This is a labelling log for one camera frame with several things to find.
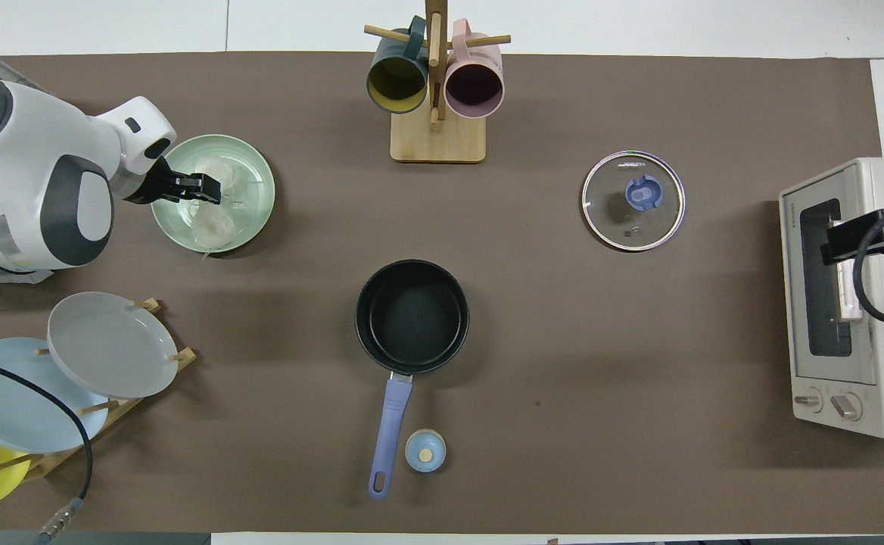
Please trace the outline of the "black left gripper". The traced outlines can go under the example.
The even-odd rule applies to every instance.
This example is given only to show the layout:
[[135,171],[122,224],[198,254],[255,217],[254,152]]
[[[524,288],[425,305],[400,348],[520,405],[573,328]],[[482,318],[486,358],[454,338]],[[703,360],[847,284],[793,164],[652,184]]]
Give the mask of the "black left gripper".
[[[179,184],[185,179],[185,189]],[[159,157],[143,176],[133,176],[133,188],[124,201],[151,204],[157,200],[206,201],[218,206],[221,202],[220,183],[206,173],[180,173],[170,167],[165,157]]]

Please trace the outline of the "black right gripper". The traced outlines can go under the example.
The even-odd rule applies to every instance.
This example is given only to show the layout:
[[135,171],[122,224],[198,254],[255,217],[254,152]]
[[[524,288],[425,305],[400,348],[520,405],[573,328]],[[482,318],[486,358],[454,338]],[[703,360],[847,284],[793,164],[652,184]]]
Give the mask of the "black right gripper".
[[884,225],[876,228],[876,223],[884,217],[884,208],[860,215],[853,220],[833,222],[826,229],[826,244],[823,244],[823,265],[854,259],[860,243],[870,230],[873,238],[868,244],[868,253],[884,255]]

